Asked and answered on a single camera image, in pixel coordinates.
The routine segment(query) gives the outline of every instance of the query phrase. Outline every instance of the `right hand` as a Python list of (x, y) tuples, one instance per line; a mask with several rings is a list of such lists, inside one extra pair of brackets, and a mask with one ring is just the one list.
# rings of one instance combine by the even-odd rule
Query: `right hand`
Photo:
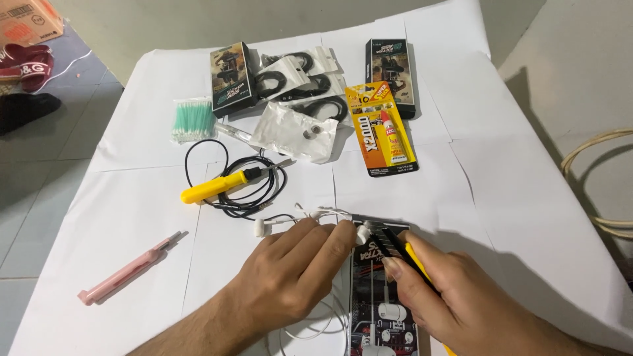
[(398, 283), (400, 302), (413, 320), (458, 356), (568, 355), (577, 345), (548, 322), (506, 294), (463, 252), (444, 253), (410, 231), (411, 243), (424, 265), (435, 294), (398, 258), (384, 258), (387, 275)]

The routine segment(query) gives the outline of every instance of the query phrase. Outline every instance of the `cardboard box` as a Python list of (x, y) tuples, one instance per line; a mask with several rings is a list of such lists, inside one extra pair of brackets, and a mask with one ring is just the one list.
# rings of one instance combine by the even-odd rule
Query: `cardboard box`
[(47, 0), (0, 1), (0, 45), (30, 46), (64, 33), (64, 21)]
[(365, 46), (365, 83), (386, 80), (403, 119), (415, 116), (415, 95), (406, 39), (370, 39)]
[(222, 117), (258, 102), (255, 79), (244, 42), (211, 52), (213, 114)]

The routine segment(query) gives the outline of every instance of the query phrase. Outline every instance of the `pink cleaning pen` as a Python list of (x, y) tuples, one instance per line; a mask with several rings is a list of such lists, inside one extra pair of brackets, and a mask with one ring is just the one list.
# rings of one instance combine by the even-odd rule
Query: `pink cleaning pen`
[(134, 261), (127, 264), (125, 267), (108, 277), (105, 281), (97, 284), (96, 287), (89, 291), (81, 291), (77, 295), (81, 301), (86, 305), (92, 305), (94, 302), (98, 302), (108, 293), (125, 283), (128, 279), (132, 278), (140, 271), (142, 271), (148, 265), (151, 265), (154, 261), (160, 258), (165, 253), (165, 249), (170, 246), (172, 241), (180, 236), (180, 231), (176, 232), (169, 238), (164, 239), (158, 245), (152, 247), (149, 251), (143, 253)]

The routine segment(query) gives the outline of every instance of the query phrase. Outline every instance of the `green cotton swab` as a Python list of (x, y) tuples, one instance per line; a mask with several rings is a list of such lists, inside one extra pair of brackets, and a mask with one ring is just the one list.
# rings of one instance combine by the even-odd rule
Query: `green cotton swab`
[(172, 141), (185, 143), (213, 137), (215, 116), (211, 98), (176, 100), (176, 121), (172, 128)]

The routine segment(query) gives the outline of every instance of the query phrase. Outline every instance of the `red sandal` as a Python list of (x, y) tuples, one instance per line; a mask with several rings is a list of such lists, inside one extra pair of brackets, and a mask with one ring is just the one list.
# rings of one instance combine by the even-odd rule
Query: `red sandal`
[(51, 52), (51, 48), (43, 44), (29, 47), (22, 47), (15, 43), (5, 44), (0, 51), (0, 68), (15, 67), (26, 62), (29, 57)]
[(51, 78), (53, 56), (50, 53), (32, 56), (20, 65), (20, 70), (22, 71), (22, 90), (38, 91)]

